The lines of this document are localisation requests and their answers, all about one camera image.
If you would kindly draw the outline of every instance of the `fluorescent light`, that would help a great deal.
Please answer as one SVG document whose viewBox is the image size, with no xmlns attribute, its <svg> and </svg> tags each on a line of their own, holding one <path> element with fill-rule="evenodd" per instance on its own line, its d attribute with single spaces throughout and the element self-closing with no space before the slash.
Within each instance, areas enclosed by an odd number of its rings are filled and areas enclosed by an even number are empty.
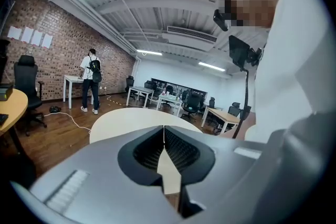
<svg viewBox="0 0 336 224">
<path fill-rule="evenodd" d="M 160 52 L 155 52 L 155 51 L 147 51 L 147 50 L 137 50 L 138 52 L 142 52 L 143 54 L 155 54 L 155 55 L 161 55 L 162 53 Z"/>
<path fill-rule="evenodd" d="M 225 71 L 225 69 L 223 69 L 223 68 L 219 68 L 219 67 L 215 67 L 215 66 L 212 66 L 212 65 L 208 65 L 207 63 L 199 62 L 198 64 L 201 65 L 201 66 L 210 67 L 210 68 L 219 70 L 221 72 Z"/>
</svg>

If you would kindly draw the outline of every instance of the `wooden floor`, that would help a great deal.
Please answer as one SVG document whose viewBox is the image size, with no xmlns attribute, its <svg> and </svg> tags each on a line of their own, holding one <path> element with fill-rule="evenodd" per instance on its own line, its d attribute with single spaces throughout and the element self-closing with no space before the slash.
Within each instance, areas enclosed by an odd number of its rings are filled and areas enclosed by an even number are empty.
<svg viewBox="0 0 336 224">
<path fill-rule="evenodd" d="M 94 122 L 103 114 L 120 108 L 126 108 L 126 98 L 124 95 L 115 94 L 111 96 L 111 100 L 107 100 L 107 97 L 100 97 L 100 109 L 99 114 L 94 115 L 92 113 L 92 106 L 88 105 L 88 112 L 84 113 L 81 111 L 81 100 L 72 100 L 72 109 L 68 109 L 68 102 L 53 102 L 44 103 L 40 106 L 37 111 L 43 112 L 44 115 L 49 114 L 49 108 L 51 106 L 59 106 L 62 108 L 62 112 L 68 113 L 74 119 L 74 121 L 79 125 L 87 128 L 91 128 Z M 130 104 L 143 106 L 143 100 L 133 101 L 130 100 Z M 156 103 L 149 105 L 150 109 L 156 108 Z M 161 106 L 161 111 L 166 113 L 173 113 L 167 105 Z M 82 147 L 89 144 L 89 133 L 85 129 L 78 128 L 71 118 L 64 114 L 54 114 L 45 117 L 45 123 L 48 125 L 47 128 L 43 128 L 42 125 L 33 123 L 31 128 L 30 136 L 26 137 L 23 132 L 23 126 L 20 123 L 16 124 L 16 130 L 20 142 L 25 149 L 27 155 L 33 160 L 36 165 L 37 176 L 40 176 L 44 172 L 51 169 L 53 166 L 57 165 L 67 157 L 71 156 L 73 153 L 81 149 Z M 202 116 L 197 115 L 195 121 L 191 122 L 197 128 L 199 128 L 203 133 L 212 134 L 213 128 L 205 125 L 201 128 Z M 9 147 L 5 147 L 1 143 L 1 152 L 5 156 L 10 156 L 16 153 L 15 147 L 11 140 L 9 133 L 3 135 L 3 138 L 8 142 Z M 177 208 L 177 195 L 167 196 L 171 204 Z"/>
</svg>

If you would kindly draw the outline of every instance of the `person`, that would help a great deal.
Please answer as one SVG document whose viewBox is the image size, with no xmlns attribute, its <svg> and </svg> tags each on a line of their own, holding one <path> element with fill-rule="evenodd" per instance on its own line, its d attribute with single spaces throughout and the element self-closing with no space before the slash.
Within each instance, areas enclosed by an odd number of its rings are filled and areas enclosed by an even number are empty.
<svg viewBox="0 0 336 224">
<path fill-rule="evenodd" d="M 322 0 L 222 0 L 219 12 L 229 15 L 232 29 L 270 29 L 260 44 L 256 118 L 244 121 L 238 136 L 267 143 L 273 131 L 336 108 L 335 32 Z"/>
<path fill-rule="evenodd" d="M 92 80 L 92 70 L 89 69 L 90 62 L 100 59 L 96 56 L 96 50 L 90 49 L 89 54 L 84 57 L 80 67 L 83 69 L 82 78 L 84 79 L 83 82 L 83 95 L 82 95 L 82 107 L 80 108 L 84 112 L 88 112 L 88 90 L 91 87 L 92 95 L 93 95 L 93 113 L 95 115 L 98 114 L 99 108 L 99 100 L 98 100 L 98 93 L 99 93 L 99 84 L 93 82 Z"/>
</svg>

